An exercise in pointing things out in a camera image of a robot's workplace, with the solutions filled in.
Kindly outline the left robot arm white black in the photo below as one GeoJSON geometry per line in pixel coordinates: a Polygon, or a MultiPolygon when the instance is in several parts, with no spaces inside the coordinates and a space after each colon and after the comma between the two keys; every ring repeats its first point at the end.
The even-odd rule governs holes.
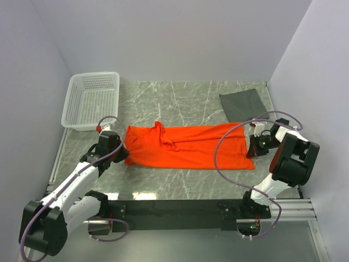
{"type": "Polygon", "coordinates": [[[128,155],[116,132],[100,131],[98,142],[81,157],[67,179],[43,199],[30,201],[25,206],[19,234],[20,253],[24,261],[29,260],[25,255],[26,247],[44,256],[57,255],[69,234],[91,217],[114,220],[106,194],[90,191],[82,199],[78,197],[112,163],[119,163],[128,155]]]}

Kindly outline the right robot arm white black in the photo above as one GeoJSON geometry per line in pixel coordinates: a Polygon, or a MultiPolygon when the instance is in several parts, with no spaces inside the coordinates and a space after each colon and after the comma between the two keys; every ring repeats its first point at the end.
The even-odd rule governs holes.
{"type": "Polygon", "coordinates": [[[250,145],[246,157],[256,158],[277,149],[269,166],[269,174],[258,185],[258,191],[249,190],[243,195],[239,204],[242,216],[251,218],[266,211],[269,199],[275,199],[281,192],[296,186],[305,185],[314,168],[320,146],[309,141],[298,131],[288,129],[289,120],[276,120],[265,134],[264,125],[254,122],[256,129],[249,136],[250,145]]]}

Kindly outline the orange t shirt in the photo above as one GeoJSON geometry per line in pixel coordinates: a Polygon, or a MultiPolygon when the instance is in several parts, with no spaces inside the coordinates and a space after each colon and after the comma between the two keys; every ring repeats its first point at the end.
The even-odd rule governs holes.
{"type": "Polygon", "coordinates": [[[252,170],[243,127],[237,123],[216,126],[127,128],[126,165],[164,169],[252,170]]]}

